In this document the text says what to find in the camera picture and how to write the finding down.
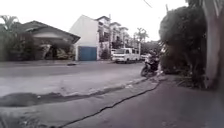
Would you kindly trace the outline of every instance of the concrete pavement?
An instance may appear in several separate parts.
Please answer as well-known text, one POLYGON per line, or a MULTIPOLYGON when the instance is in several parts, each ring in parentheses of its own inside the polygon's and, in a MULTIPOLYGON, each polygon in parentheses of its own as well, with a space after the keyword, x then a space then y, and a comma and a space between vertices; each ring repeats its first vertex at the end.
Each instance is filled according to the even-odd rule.
POLYGON ((23 108, 2 107, 0 112, 2 115, 13 116, 17 119, 27 117, 27 120, 22 122, 29 122, 30 118, 35 118, 38 120, 38 124, 33 125, 61 126, 72 120, 94 114, 105 107, 113 106, 113 104, 145 90, 155 89, 157 84, 158 82, 155 81, 146 81, 139 85, 130 85, 123 90, 91 98, 23 108))
POLYGON ((113 106, 122 99, 152 90, 157 85, 153 83, 147 81, 88 99, 0 111, 16 119, 22 116, 20 123, 30 124, 27 127, 49 128, 78 120, 64 128, 223 128, 224 102, 217 92, 177 87, 174 81, 163 82, 153 91, 113 106))
POLYGON ((76 66, 0 68, 0 96, 11 93, 86 93, 139 79, 143 64, 83 63, 76 66))

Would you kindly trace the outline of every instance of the bush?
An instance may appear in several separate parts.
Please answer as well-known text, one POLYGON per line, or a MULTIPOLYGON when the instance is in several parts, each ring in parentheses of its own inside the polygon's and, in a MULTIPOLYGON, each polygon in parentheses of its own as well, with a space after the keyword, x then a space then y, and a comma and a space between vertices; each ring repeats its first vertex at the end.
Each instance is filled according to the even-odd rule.
POLYGON ((36 47, 29 33, 18 34, 4 44, 4 49, 8 61, 35 60, 36 47))
POLYGON ((206 58, 206 20, 202 8, 181 7, 168 12, 160 25, 165 53, 164 70, 182 71, 195 78, 202 76, 206 58))

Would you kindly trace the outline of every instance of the tire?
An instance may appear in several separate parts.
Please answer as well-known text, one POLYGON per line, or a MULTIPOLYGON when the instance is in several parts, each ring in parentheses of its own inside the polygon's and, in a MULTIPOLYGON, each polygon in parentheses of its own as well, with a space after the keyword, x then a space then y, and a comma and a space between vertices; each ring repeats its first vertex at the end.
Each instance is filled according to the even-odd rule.
POLYGON ((141 76, 146 77, 148 75, 148 69, 144 67, 141 71, 141 76))
POLYGON ((130 60, 129 58, 125 61, 125 64, 129 64, 130 60))

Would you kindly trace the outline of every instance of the white car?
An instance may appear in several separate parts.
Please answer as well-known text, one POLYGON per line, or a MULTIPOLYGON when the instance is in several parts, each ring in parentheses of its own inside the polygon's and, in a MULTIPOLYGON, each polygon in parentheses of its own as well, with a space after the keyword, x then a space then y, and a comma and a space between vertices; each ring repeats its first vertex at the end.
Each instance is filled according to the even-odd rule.
POLYGON ((134 48, 121 48, 114 51, 112 60, 115 62, 129 62, 140 60, 139 51, 134 48))

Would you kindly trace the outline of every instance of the crack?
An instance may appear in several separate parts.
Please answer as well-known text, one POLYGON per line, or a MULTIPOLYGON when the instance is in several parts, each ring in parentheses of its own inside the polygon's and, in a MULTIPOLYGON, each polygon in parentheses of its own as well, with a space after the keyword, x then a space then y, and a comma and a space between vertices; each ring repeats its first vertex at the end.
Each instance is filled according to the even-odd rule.
POLYGON ((67 126, 69 126, 69 125, 71 125, 71 124, 74 124, 74 123, 83 121, 83 120, 85 120, 85 119, 87 119, 87 118, 94 117, 94 116, 96 116, 96 115, 102 113, 103 111, 105 111, 105 110, 107 110, 107 109, 112 109, 112 108, 116 107, 117 105, 119 105, 119 104, 121 104, 121 103, 123 103, 123 102, 125 102, 125 101, 127 101, 127 100, 133 99, 133 98, 135 98, 135 97, 141 96, 141 95, 143 95, 143 94, 146 94, 147 92, 150 92, 150 91, 153 91, 153 90, 157 89, 157 87, 158 87, 161 83, 162 83, 162 82, 159 81, 159 83, 158 83, 154 88, 152 88, 152 89, 148 89, 148 90, 145 90, 145 91, 143 91, 143 92, 140 92, 140 93, 138 93, 138 94, 136 94, 136 95, 132 95, 132 96, 130 96, 130 97, 124 98, 124 99, 122 99, 122 100, 120 100, 120 101, 118 101, 118 102, 116 102, 116 103, 114 103, 114 104, 112 104, 112 105, 110 105, 110 106, 106 106, 106 107, 100 109, 99 111, 97 111, 97 112, 95 112, 95 113, 93 113, 93 114, 91 114, 91 115, 84 116, 84 117, 82 117, 82 118, 79 118, 79 119, 76 119, 76 120, 67 122, 67 123, 65 123, 65 124, 63 124, 63 125, 61 125, 61 126, 59 126, 59 127, 53 127, 53 128, 65 128, 65 127, 67 127, 67 126))

